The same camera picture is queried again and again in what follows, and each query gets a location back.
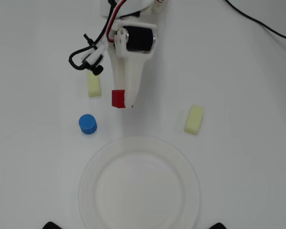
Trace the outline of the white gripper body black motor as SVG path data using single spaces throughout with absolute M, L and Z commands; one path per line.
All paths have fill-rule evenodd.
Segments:
M 129 53 L 150 54 L 158 40 L 157 26 L 131 17 L 116 20 L 111 27 L 116 55 L 126 58 Z

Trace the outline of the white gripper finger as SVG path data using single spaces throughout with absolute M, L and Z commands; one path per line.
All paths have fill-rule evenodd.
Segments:
M 120 28 L 114 36 L 114 42 L 108 46 L 115 90 L 125 89 L 125 59 L 128 52 L 126 48 L 127 37 L 128 31 L 125 28 Z
M 144 64 L 151 58 L 151 53 L 129 53 L 125 58 L 124 105 L 126 108 L 131 108 L 133 106 L 140 90 Z

